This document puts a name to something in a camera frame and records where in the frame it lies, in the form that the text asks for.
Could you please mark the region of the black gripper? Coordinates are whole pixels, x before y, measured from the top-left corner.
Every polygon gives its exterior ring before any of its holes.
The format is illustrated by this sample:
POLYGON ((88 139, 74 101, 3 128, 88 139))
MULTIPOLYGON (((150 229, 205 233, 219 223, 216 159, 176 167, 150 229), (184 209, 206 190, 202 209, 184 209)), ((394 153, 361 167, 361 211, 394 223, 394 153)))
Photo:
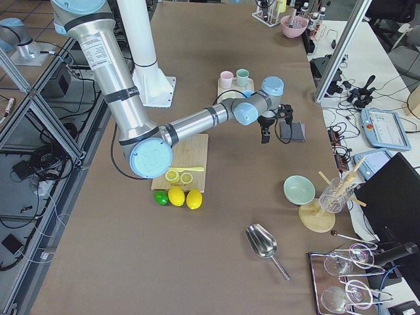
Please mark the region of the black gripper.
POLYGON ((269 110, 257 118, 261 127, 261 143, 267 144, 270 142, 270 126, 275 124, 278 119, 285 119, 287 125, 293 122, 293 108, 289 104, 280 104, 278 109, 269 110))

